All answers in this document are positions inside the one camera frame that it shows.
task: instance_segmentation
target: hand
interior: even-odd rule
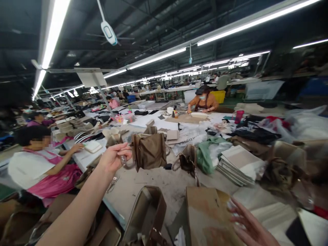
[[[103,153],[99,165],[104,165],[106,171],[115,173],[122,166],[121,155],[125,155],[127,161],[132,158],[131,147],[127,145],[127,142],[109,147]]]
[[[74,154],[84,148],[83,143],[75,144],[68,152]]]
[[[278,241],[269,233],[261,223],[248,211],[241,203],[232,198],[236,207],[229,209],[231,213],[237,213],[239,217],[231,217],[231,222],[238,222],[246,229],[239,225],[234,225],[237,236],[247,246],[280,246]]]

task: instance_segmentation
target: black hair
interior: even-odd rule
[[[203,94],[208,95],[211,91],[211,88],[208,85],[202,85],[199,87],[199,90],[203,90]]]
[[[15,132],[15,141],[20,146],[29,146],[30,141],[42,141],[45,136],[51,136],[51,130],[45,126],[23,127]]]
[[[29,113],[28,117],[29,117],[29,119],[31,119],[31,120],[35,120],[35,117],[37,117],[37,116],[39,116],[39,115],[41,115],[40,112],[33,111],[33,112]]]

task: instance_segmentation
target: finger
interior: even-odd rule
[[[237,236],[247,245],[247,246],[260,246],[248,233],[243,230],[240,226],[233,226]]]
[[[233,216],[233,217],[230,218],[230,222],[239,223],[239,224],[245,226],[245,228],[247,230],[249,230],[249,231],[252,230],[252,227],[249,224],[249,222],[245,218],[243,218],[243,217]]]
[[[113,150],[113,151],[120,151],[122,148],[125,148],[127,146],[127,142],[125,143],[120,143],[120,144],[117,144],[117,145],[113,145],[113,146],[110,146],[108,147],[108,150]]]
[[[238,202],[233,197],[231,198],[232,202],[237,206],[237,208],[240,209],[241,214],[245,219],[248,220],[248,222],[256,229],[263,229],[262,225],[259,223],[259,221],[251,214],[251,212],[245,208],[240,202]]]
[[[122,150],[122,151],[118,152],[117,154],[118,155],[125,155],[127,161],[132,158],[132,151],[131,150]]]

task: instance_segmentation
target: fingernail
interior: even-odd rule
[[[236,232],[239,232],[241,230],[240,226],[238,226],[236,224],[233,225],[233,228]]]

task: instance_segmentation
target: green fabric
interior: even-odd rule
[[[198,144],[197,149],[197,166],[205,174],[214,173],[215,167],[210,157],[209,146],[211,144],[219,145],[220,143],[227,142],[224,138],[221,137],[210,137],[207,141],[201,142]]]

